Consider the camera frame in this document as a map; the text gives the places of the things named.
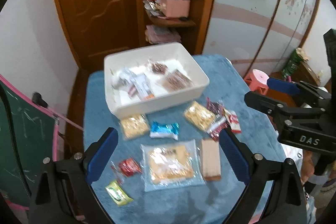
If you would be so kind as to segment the operator hand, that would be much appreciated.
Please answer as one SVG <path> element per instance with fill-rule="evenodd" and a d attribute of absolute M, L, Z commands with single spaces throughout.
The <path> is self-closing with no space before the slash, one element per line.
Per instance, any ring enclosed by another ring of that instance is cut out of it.
<path fill-rule="evenodd" d="M 314 174 L 313 153 L 303 150 L 303 160 L 301 166 L 301 182 L 305 184 Z"/>

